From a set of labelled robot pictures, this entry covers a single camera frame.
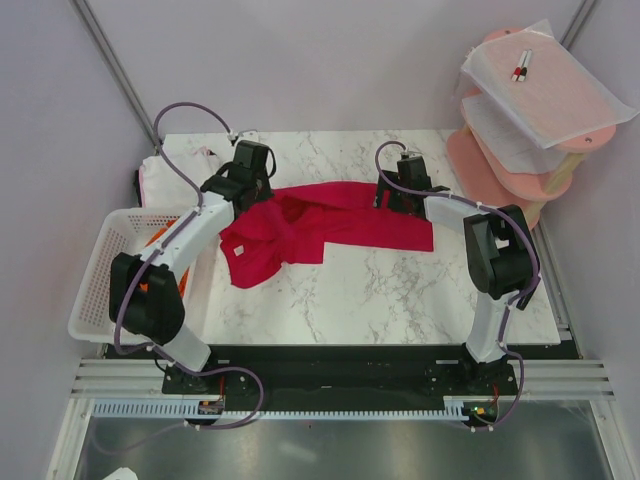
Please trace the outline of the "magenta t shirt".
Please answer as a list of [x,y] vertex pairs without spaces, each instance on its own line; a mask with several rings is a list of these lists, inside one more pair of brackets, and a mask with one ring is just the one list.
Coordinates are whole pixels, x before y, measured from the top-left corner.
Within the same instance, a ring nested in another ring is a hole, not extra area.
[[317,265],[327,243],[431,253],[432,225],[373,206],[377,185],[352,181],[282,188],[220,234],[231,284],[255,287],[283,264]]

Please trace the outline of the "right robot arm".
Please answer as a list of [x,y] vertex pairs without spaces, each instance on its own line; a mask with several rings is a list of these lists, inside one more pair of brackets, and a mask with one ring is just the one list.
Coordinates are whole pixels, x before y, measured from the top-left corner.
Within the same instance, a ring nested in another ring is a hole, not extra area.
[[477,290],[465,348],[472,360],[458,368],[467,392],[494,381],[490,363],[507,354],[511,311],[528,305],[539,283],[540,263],[520,206],[487,206],[431,184],[424,159],[403,153],[395,172],[379,169],[376,208],[389,208],[444,226],[464,237],[469,276]]

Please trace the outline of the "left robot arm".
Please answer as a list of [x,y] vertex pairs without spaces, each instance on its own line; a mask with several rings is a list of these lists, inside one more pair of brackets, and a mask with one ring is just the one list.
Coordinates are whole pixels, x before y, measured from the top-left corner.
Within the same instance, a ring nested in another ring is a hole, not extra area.
[[110,267],[109,317],[121,355],[150,348],[185,370],[185,382],[208,393],[219,382],[210,347],[185,322],[179,283],[197,257],[240,215],[273,196],[272,149],[240,140],[233,159],[201,186],[189,180],[196,205],[138,254],[120,253]]

